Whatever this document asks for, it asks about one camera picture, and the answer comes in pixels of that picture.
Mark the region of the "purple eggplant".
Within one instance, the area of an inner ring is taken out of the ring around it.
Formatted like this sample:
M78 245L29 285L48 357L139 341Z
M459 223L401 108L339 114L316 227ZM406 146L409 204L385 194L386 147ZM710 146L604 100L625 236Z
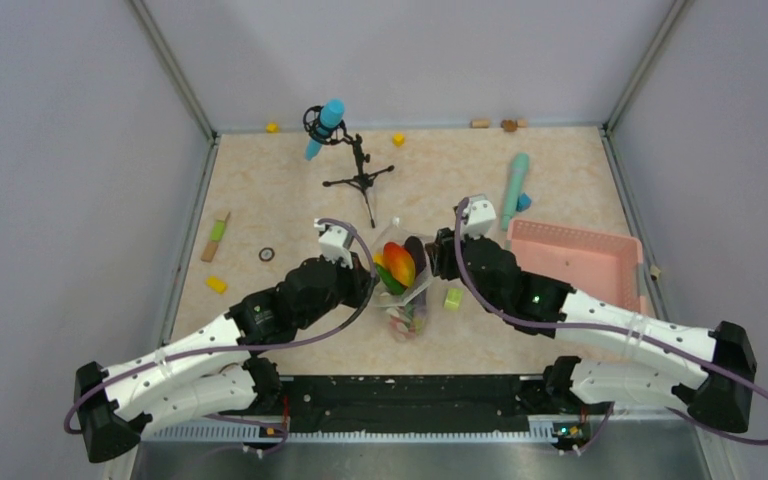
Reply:
M411 255L416 271L414 286L420 284L419 277L427 266L425 251L422 240L417 236L409 236L404 243L404 248ZM411 306L415 309L424 309L426 305L426 292L421 290L411 301Z

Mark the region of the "clear zip top bag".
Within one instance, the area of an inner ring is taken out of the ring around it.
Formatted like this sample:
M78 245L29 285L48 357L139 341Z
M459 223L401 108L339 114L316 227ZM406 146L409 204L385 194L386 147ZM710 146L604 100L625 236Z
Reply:
M434 237L414 233L393 217L373 244L373 267L378 274L372 306L382 313L397 341L420 336L430 318L427 299L435 276L427 247Z

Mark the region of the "red pepper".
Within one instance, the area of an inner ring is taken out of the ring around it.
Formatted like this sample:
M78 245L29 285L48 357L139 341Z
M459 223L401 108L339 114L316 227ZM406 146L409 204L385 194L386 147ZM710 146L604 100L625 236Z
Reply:
M383 247L386 269L405 287L411 287L416 279L414 261L408 251L396 242L387 242Z

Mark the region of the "green cucumber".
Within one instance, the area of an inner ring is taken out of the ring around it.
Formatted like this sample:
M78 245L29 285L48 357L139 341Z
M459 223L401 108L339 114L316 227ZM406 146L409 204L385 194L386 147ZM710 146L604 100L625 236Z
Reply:
M397 281L385 267L376 264L375 268L381 283L385 286L389 294L399 296L405 292L406 287Z

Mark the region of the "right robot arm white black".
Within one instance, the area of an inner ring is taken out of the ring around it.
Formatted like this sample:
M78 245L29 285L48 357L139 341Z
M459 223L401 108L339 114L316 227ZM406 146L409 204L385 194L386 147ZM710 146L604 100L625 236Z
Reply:
M441 229L424 247L435 277L459 280L489 313L528 335L581 343L629 357L598 367L563 357L544 374L560 412L607 402L662 406L727 433L749 428L757 362L746 330L682 326L602 300L567 282L521 269L485 236Z

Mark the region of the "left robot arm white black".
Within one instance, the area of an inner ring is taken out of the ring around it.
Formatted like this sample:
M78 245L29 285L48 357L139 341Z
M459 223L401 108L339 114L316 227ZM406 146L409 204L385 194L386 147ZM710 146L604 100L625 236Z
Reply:
M347 265L307 259L181 340L118 365L80 367L64 428L82 437L90 462L103 463L193 418L268 413L283 387L264 353L299 346L299 331L340 306L352 308L356 319L378 281L357 255Z

